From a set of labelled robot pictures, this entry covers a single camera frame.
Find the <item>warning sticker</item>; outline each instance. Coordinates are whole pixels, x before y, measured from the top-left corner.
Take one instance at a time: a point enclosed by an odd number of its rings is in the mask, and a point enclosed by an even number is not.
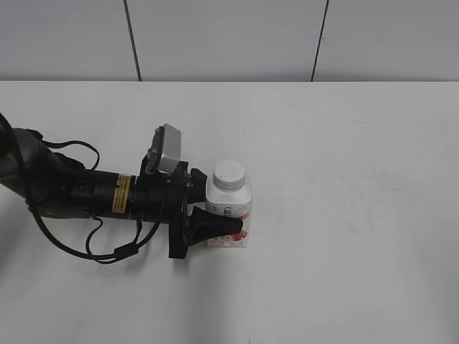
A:
[[[126,212],[126,204],[128,203],[130,184],[131,176],[127,176],[125,174],[118,174],[115,195],[113,196],[113,213],[124,214]]]

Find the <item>black robotic arm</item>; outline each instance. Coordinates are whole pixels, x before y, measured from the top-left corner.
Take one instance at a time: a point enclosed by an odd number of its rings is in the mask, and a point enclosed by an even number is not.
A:
[[[221,235],[238,234],[242,221],[207,213],[189,204],[205,200],[207,176],[198,169],[188,172],[188,163],[180,161],[181,133],[165,124],[156,129],[153,142],[142,160],[139,176],[96,171],[61,153],[67,145],[82,141],[50,143],[35,130],[11,128],[0,114],[0,183],[24,197],[43,234],[57,247],[76,257],[101,264],[118,262],[138,253],[155,234],[159,224],[169,224],[169,257],[183,259],[188,247]],[[93,218],[100,226],[86,241],[86,252],[79,252],[59,242],[48,230],[42,217],[55,219]],[[102,219],[130,219],[137,224],[137,235],[112,254],[93,254],[89,243],[101,227]],[[139,241],[142,223],[154,222]]]

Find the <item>white table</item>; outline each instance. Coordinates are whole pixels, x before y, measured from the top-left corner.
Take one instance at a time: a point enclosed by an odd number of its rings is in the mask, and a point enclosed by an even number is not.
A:
[[[138,173],[153,130],[252,176],[249,246],[167,258],[167,230],[102,267],[0,188],[0,343],[458,343],[459,83],[1,82],[0,111],[100,169]],[[93,162],[84,148],[65,153]],[[83,248],[93,221],[47,220]],[[132,239],[107,220],[94,251]]]

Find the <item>plastic bottle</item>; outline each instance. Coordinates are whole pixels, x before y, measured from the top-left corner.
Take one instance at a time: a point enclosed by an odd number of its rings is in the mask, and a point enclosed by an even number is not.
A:
[[[219,236],[207,240],[212,247],[245,247],[252,215],[252,187],[245,170],[236,161],[220,161],[207,179],[206,210],[241,219],[241,234]]]

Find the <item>gray wall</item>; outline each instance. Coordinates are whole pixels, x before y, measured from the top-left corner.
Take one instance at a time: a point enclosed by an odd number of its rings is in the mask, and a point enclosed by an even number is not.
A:
[[[309,81],[326,0],[128,0],[143,80]],[[457,0],[331,0],[315,81],[459,80]],[[3,0],[0,80],[137,80],[122,0]]]

